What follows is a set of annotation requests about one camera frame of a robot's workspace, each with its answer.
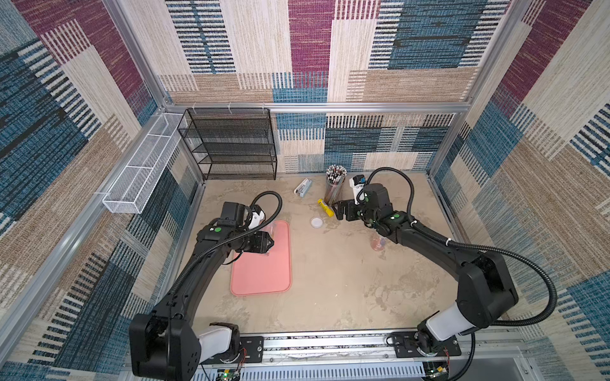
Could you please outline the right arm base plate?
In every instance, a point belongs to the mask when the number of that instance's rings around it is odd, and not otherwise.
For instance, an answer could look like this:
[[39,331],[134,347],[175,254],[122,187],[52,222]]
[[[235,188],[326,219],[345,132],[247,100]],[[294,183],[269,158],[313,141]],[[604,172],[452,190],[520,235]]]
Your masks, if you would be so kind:
[[456,337],[438,341],[427,333],[399,331],[390,333],[385,343],[394,349],[397,358],[459,357],[462,350]]

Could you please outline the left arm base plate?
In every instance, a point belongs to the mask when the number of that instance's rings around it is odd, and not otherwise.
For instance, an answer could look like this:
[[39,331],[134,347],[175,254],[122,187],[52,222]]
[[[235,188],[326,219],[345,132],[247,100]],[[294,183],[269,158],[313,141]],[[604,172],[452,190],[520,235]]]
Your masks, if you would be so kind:
[[241,336],[239,343],[232,342],[227,351],[214,355],[202,363],[208,364],[259,364],[262,362],[265,348],[263,336]]

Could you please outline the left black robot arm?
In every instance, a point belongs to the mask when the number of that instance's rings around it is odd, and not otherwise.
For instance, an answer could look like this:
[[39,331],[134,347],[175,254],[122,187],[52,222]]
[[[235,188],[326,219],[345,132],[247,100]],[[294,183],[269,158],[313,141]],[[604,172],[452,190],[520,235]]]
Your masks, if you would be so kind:
[[206,360],[231,364],[243,358],[237,325],[216,322],[197,334],[193,322],[215,273],[230,264],[231,252],[262,254],[273,247],[263,230],[269,223],[257,203],[224,203],[220,217],[198,232],[193,254],[169,291],[149,313],[136,314],[130,323],[135,376],[190,380]]

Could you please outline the translucent white jar lid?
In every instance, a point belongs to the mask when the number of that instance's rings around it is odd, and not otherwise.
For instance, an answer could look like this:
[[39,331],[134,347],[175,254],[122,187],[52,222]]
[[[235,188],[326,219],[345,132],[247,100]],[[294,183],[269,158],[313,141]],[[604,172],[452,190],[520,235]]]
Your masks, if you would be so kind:
[[313,219],[311,219],[311,226],[314,229],[320,229],[324,226],[324,220],[322,220],[320,217],[313,217]]

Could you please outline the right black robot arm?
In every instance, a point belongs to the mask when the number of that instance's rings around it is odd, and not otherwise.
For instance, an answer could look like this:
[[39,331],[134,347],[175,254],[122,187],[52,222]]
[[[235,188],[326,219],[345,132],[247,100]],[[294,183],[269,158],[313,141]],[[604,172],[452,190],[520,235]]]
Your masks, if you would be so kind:
[[431,260],[457,281],[453,304],[418,325],[420,352],[440,352],[449,339],[491,326],[519,302],[508,266],[497,250],[451,247],[451,239],[439,236],[408,212],[395,210],[381,184],[366,185],[358,200],[342,200],[332,208],[339,220],[363,221],[389,241]]

